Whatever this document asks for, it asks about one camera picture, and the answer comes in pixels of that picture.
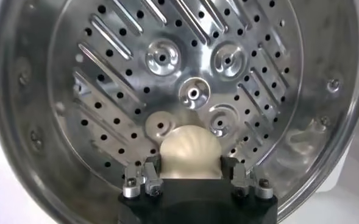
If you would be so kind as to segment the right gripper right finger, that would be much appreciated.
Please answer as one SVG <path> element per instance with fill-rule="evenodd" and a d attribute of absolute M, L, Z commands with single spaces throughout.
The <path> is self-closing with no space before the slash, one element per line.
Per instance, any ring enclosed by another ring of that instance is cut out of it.
<path fill-rule="evenodd" d="M 270 181 L 261 176 L 257 168 L 247 170 L 245 164 L 236 158 L 222 156 L 221 172 L 223 179 L 232 184 L 233 195 L 238 198 L 254 195 L 261 200 L 269 200 L 273 197 Z"/>

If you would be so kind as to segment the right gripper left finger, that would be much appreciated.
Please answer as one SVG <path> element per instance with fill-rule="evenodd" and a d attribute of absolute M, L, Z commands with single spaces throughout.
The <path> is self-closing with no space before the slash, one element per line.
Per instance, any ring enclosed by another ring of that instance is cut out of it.
<path fill-rule="evenodd" d="M 147 157 L 139 166 L 129 164 L 124 172 L 123 197 L 137 198 L 142 192 L 150 197 L 158 197 L 163 188 L 163 180 L 160 178 L 161 164 L 160 155 Z"/>

